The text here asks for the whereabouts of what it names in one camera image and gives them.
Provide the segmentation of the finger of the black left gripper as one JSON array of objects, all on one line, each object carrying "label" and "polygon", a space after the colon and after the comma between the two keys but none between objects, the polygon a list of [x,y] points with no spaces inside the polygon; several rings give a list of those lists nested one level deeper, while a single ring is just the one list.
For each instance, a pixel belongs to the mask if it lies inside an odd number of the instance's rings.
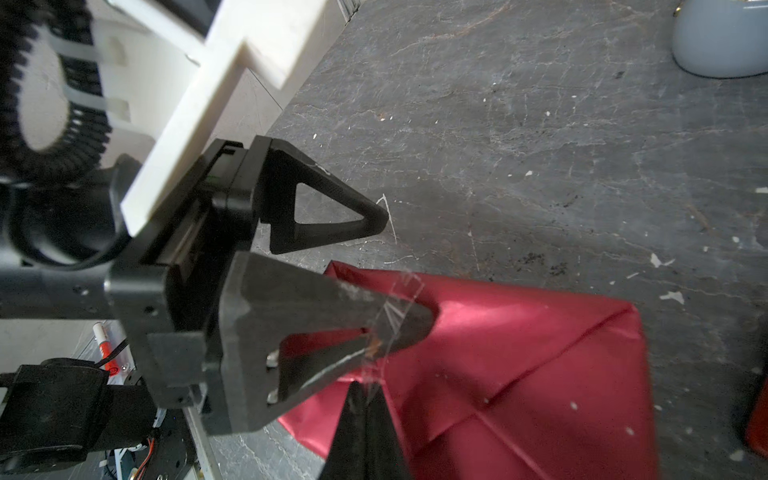
[{"label": "finger of the black left gripper", "polygon": [[220,393],[203,409],[210,435],[258,431],[340,376],[361,368],[367,324],[383,287],[349,281],[239,252],[221,291]]},{"label": "finger of the black left gripper", "polygon": [[270,227],[269,249],[285,254],[381,233],[385,207],[370,200],[291,143],[257,136],[258,219]]}]

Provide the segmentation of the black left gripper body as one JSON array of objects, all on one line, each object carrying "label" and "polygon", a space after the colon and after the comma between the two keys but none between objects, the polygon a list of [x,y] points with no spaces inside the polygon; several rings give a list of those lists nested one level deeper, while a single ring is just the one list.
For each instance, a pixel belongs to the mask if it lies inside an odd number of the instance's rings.
[{"label": "black left gripper body", "polygon": [[210,435],[233,427],[221,374],[221,290],[258,223],[270,140],[214,141],[116,257],[105,291],[161,408],[195,409]]}]

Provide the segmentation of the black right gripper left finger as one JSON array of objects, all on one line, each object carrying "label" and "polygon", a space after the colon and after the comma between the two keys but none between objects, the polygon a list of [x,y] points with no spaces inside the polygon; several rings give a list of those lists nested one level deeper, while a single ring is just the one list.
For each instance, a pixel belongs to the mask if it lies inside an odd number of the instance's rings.
[{"label": "black right gripper left finger", "polygon": [[367,391],[363,384],[353,382],[319,480],[366,478],[366,421]]}]

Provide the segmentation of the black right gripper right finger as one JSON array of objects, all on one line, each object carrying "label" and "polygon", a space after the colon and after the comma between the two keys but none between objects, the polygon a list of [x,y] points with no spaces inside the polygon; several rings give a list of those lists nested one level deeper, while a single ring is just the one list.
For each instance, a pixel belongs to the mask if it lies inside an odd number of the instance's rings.
[{"label": "black right gripper right finger", "polygon": [[376,390],[366,403],[364,478],[411,480],[408,462],[400,445],[383,392]]}]

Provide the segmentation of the clear tape strip pulled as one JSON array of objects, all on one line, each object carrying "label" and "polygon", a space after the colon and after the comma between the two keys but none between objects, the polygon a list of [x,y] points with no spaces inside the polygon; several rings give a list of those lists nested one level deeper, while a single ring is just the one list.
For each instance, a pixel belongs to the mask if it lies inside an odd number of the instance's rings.
[{"label": "clear tape strip pulled", "polygon": [[361,378],[368,403],[384,384],[388,356],[419,343],[432,328],[431,311],[417,302],[423,289],[416,273],[397,273],[382,307],[367,324]]}]

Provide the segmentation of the dark red wrapping paper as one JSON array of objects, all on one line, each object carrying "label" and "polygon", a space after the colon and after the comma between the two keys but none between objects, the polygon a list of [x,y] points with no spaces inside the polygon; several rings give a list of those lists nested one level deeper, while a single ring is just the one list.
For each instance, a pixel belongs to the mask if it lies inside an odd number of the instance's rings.
[{"label": "dark red wrapping paper", "polygon": [[595,295],[420,274],[429,336],[382,387],[417,479],[655,479],[641,318]]}]

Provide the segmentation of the red tape dispenser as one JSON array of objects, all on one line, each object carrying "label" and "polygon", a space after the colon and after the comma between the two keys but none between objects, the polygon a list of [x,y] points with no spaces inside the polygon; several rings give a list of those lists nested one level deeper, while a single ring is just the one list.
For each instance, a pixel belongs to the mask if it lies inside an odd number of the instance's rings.
[{"label": "red tape dispenser", "polygon": [[768,385],[767,379],[764,379],[760,389],[755,397],[748,422],[744,431],[744,441],[746,445],[756,454],[763,458],[768,457]]}]

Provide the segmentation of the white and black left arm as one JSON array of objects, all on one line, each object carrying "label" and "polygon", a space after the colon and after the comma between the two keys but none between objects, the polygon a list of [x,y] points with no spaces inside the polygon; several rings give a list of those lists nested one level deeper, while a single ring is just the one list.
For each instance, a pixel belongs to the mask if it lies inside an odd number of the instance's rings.
[{"label": "white and black left arm", "polygon": [[342,375],[330,479],[406,479],[375,365],[424,340],[421,281],[384,292],[282,263],[381,233],[387,211],[291,143],[211,132],[243,71],[285,94],[354,1],[1,5],[1,315],[119,322],[97,361],[1,377],[1,471],[101,453],[112,479],[218,476],[211,436],[257,431]]}]

